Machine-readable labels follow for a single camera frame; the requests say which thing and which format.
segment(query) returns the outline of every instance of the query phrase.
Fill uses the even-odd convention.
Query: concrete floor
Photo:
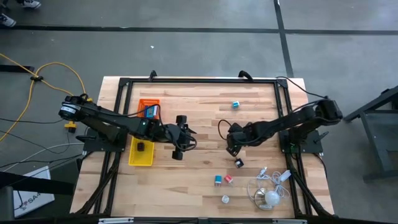
[[[39,11],[23,11],[14,2],[9,14],[20,24],[137,27],[277,28],[271,0],[42,0]],[[398,2],[393,0],[280,0],[287,29],[397,30]],[[396,36],[288,35],[295,77],[307,90],[328,95],[348,114],[398,84]],[[278,34],[199,34],[145,32],[54,32],[1,30],[0,52],[36,68],[63,62],[82,77],[96,100],[105,75],[236,76],[246,70],[254,77],[285,75]],[[81,93],[78,80],[62,67],[42,75],[55,86]],[[27,100],[27,75],[0,76],[0,117],[15,119]],[[56,121],[63,93],[37,84],[25,120]],[[10,123],[1,121],[0,130]],[[18,124],[12,133],[44,146],[67,142],[63,123]],[[345,218],[398,222],[398,179],[365,184],[362,175],[377,169],[363,125],[320,128],[324,160],[335,213]],[[8,136],[0,143],[0,164],[18,161],[41,148]],[[32,159],[57,159],[78,154],[81,147]],[[10,172],[23,174],[40,164],[24,164]]]

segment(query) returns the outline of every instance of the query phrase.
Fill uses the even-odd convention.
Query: shoe
[[[31,8],[31,9],[37,9],[41,5],[42,5],[42,3],[35,1],[35,0],[24,0],[24,2],[21,3],[22,7]]]
[[[4,26],[13,27],[17,23],[14,19],[4,15],[3,13],[0,15],[0,22]]]

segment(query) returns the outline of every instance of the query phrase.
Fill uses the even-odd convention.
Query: yellow tray
[[[137,150],[137,144],[144,143],[144,151]],[[141,139],[132,138],[130,147],[130,166],[151,166],[154,161],[155,143]]]

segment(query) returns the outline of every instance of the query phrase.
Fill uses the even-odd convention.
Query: yellow extension cord
[[[86,93],[85,85],[83,84],[83,81],[81,80],[79,74],[77,74],[77,72],[74,71],[74,69],[72,69],[72,68],[69,67],[68,65],[65,65],[64,63],[60,63],[60,62],[51,62],[51,63],[48,63],[48,64],[45,64],[45,65],[41,66],[39,69],[37,69],[36,73],[34,73],[34,72],[31,72],[30,70],[26,69],[25,67],[23,67],[23,66],[20,65],[19,63],[13,61],[13,60],[10,59],[9,57],[5,56],[4,54],[0,54],[0,56],[4,57],[4,58],[7,59],[8,61],[10,61],[10,62],[12,62],[12,63],[14,63],[14,64],[16,64],[16,65],[18,65],[18,66],[20,66],[21,68],[23,68],[24,70],[26,70],[27,72],[29,72],[30,74],[32,74],[34,77],[38,77],[38,76],[39,76],[39,72],[41,71],[41,69],[43,69],[43,68],[45,68],[45,67],[47,67],[47,66],[49,66],[49,65],[62,65],[62,66],[64,66],[64,67],[67,67],[67,68],[69,68],[69,70],[71,70],[71,71],[77,76],[77,78],[78,78],[79,81],[80,81],[81,87],[82,87],[82,89],[83,89],[83,93]],[[16,122],[14,122],[14,124],[12,124],[12,126],[7,130],[7,133],[5,133],[5,134],[0,138],[0,142],[8,135],[8,133],[15,127],[15,125],[18,123],[18,121],[19,121],[19,120],[22,118],[22,116],[25,114],[27,108],[29,107],[30,100],[32,99],[32,92],[33,92],[34,83],[35,83],[35,81],[33,81],[33,80],[32,80],[32,82],[30,83],[29,97],[28,97],[28,100],[27,100],[27,103],[26,103],[26,106],[25,106],[24,110],[23,110],[22,113],[18,116],[18,118],[16,119]],[[62,91],[62,92],[64,92],[64,93],[68,94],[68,95],[73,96],[73,94],[70,93],[69,91],[64,90],[64,89],[62,89],[62,88],[55,87],[55,86],[49,84],[48,82],[46,82],[45,80],[42,80],[42,83],[46,84],[48,87],[50,87],[50,88],[53,89],[53,90],[59,90],[59,91]]]

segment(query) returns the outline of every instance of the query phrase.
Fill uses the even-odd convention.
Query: wooden table
[[[119,78],[104,77],[98,105],[113,109]],[[293,81],[305,88],[303,79],[294,78]],[[293,109],[307,103],[306,94],[288,83]],[[237,169],[234,166],[234,158],[225,150],[226,142],[220,138],[217,131],[220,119],[245,125],[248,121],[278,118],[272,85],[135,83],[129,106],[130,113],[137,110],[140,98],[160,100],[164,123],[174,123],[176,115],[187,115],[190,128],[198,133],[194,134],[198,146],[192,151],[185,152],[182,161],[176,161],[171,158],[173,145],[156,143],[153,166],[133,167],[128,165],[131,143],[129,139],[119,166],[112,216],[230,218],[294,216],[291,198],[281,199],[280,205],[272,211],[262,211],[248,199],[246,190],[248,181],[257,176],[262,167],[268,167],[269,175],[276,170],[280,172],[286,170],[277,134],[258,147],[243,147],[238,157],[245,165]],[[239,101],[241,104],[237,111],[231,109],[233,101]],[[223,123],[221,133],[226,135],[227,130],[227,124]],[[81,208],[98,186],[103,157],[104,153],[95,152],[84,161],[71,212]],[[311,154],[303,155],[303,164],[309,189],[326,210],[333,213],[322,164]],[[215,187],[215,175],[227,174],[234,179],[233,187],[227,184]],[[264,185],[273,188],[271,183]],[[289,181],[285,181],[283,186],[290,191]],[[255,191],[255,186],[252,187],[251,194]],[[300,208],[304,212],[302,193],[298,186],[297,189]],[[228,204],[221,202],[223,195],[229,196]],[[107,193],[104,194],[103,208],[106,197]]]

